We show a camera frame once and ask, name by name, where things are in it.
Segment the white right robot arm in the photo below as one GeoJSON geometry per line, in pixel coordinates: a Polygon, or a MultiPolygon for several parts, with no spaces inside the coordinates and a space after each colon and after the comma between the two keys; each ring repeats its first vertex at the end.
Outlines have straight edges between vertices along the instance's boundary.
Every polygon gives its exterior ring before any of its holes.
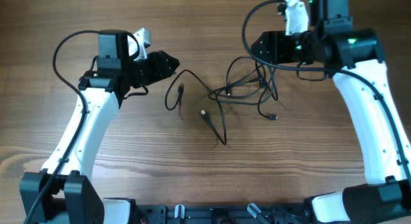
{"type": "Polygon", "coordinates": [[[349,110],[362,149],[366,182],[312,196],[300,223],[381,223],[410,215],[410,142],[387,79],[385,54],[371,29],[355,30],[349,0],[275,0],[286,21],[266,31],[248,54],[275,69],[322,72],[349,110]]]}

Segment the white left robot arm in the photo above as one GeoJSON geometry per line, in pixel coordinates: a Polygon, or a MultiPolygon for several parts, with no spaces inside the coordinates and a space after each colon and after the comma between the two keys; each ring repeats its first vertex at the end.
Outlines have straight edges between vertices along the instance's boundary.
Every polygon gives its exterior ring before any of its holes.
{"type": "Polygon", "coordinates": [[[164,51],[147,52],[150,34],[124,30],[98,32],[98,54],[74,92],[71,120],[54,152],[37,173],[20,182],[26,223],[139,223],[143,215],[129,198],[100,198],[92,171],[103,136],[131,96],[172,76],[179,60],[164,51]]]}

